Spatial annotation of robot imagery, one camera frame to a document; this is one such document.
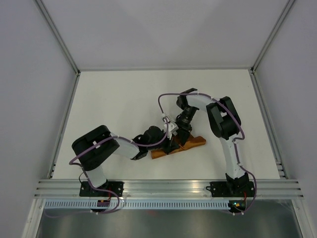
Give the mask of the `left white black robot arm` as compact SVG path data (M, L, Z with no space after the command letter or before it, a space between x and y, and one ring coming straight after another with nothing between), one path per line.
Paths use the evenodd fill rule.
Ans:
M173 141L177 130L178 126L170 122L163 129L151 126L143 134L129 140L111 133L107 126L101 125L73 142L72 149L76 157L69 164L80 166L90 182L91 191L96 196L104 196L108 184L102 164L108 157L119 155L137 161L157 149L168 154L179 148Z

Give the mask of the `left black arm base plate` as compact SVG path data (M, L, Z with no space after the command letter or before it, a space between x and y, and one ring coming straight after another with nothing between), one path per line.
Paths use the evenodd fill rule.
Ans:
M87 181L81 182L79 191L80 197L118 197L122 196L124 191L124 182L122 181L107 181L98 188L92 188Z

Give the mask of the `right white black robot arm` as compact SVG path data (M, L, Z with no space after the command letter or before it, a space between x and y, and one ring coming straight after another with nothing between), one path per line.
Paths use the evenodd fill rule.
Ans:
M238 141L245 138L241 120L230 97L219 100L201 95L195 88L182 92L176 104L183 110L176 117L177 136L183 146L189 140L191 121L198 110L207 113L211 131L220 139L226 162L226 190L231 196L242 193L249 182L248 173L242 169Z

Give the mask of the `orange cloth napkin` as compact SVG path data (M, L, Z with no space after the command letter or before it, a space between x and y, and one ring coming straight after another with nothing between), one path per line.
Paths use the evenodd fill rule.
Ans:
M166 153L162 148L155 149L151 151L151 158L158 159L170 154L180 153L186 150L193 149L195 147L204 146L206 144L206 140L202 136L193 137L191 134L188 137L186 143L181 145L180 137L177 135L174 137L173 142L178 145L178 148L171 149L170 152Z

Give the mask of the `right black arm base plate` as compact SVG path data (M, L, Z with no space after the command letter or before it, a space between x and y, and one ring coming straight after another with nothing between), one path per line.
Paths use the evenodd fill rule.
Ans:
M252 181L239 187L229 187L226 181L212 181L205 189L211 193L213 198L218 197L254 197L255 186Z

